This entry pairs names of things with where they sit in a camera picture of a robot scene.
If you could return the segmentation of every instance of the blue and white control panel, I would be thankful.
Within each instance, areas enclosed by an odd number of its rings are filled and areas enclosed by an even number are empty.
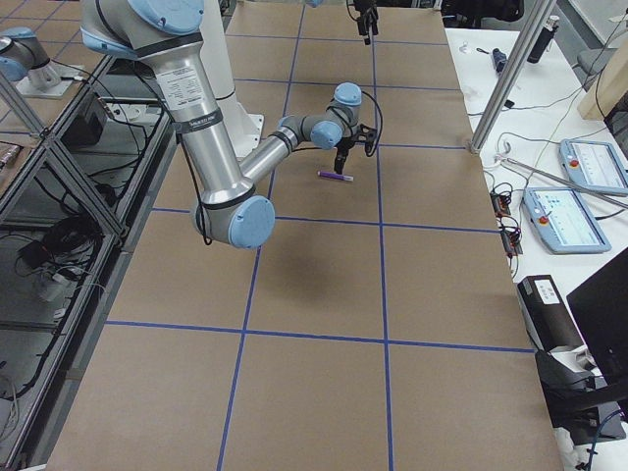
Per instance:
[[[628,177],[612,145],[607,142],[565,139],[560,157],[569,179],[606,194],[628,195]]]
[[[582,196],[567,187],[526,188],[523,203],[553,253],[602,253],[611,249]]]

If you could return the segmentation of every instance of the purple pen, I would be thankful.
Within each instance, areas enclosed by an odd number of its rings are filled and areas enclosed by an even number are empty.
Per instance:
[[[342,180],[343,182],[353,182],[353,177],[351,175],[338,175],[333,174],[332,172],[325,172],[323,170],[319,170],[318,176],[323,179],[332,179],[332,180]]]

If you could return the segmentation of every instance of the blue joint cap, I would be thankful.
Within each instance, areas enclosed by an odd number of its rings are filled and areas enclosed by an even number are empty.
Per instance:
[[[362,104],[362,89],[349,81],[336,87],[334,99],[346,106],[360,106]]]
[[[150,25],[177,36],[198,30],[203,19],[203,0],[127,0]]]
[[[342,139],[342,128],[333,121],[321,121],[314,125],[310,140],[323,150],[330,150]]]
[[[0,73],[8,81],[20,81],[28,74],[28,70],[18,61],[8,57],[0,58]]]
[[[264,196],[241,203],[229,223],[229,243],[237,248],[257,248],[273,233],[275,208]]]
[[[80,29],[80,32],[82,32],[82,43],[87,49],[99,52],[100,54],[108,54],[110,56],[119,57],[120,59],[130,59],[132,61],[137,60],[137,54],[135,54],[135,51],[124,44],[114,42],[105,37],[97,36],[83,28]]]
[[[26,26],[16,26],[10,27],[9,29],[5,29],[0,32],[0,36],[8,36],[11,39],[30,39],[35,36],[35,33],[32,32],[32,29]]]

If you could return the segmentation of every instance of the computer monitor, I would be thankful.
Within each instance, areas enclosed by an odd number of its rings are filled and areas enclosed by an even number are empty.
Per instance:
[[[569,293],[567,303],[608,383],[574,406],[616,401],[628,415],[628,249]]]

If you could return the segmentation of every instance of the black cylinder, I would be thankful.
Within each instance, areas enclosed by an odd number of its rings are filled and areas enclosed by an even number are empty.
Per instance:
[[[548,48],[550,41],[553,39],[553,36],[556,34],[558,30],[558,17],[551,16],[548,18],[546,25],[541,29],[541,34],[539,34],[539,38],[535,43],[532,51],[530,52],[530,56],[528,56],[528,62],[532,64],[536,64],[541,60],[541,56]]]

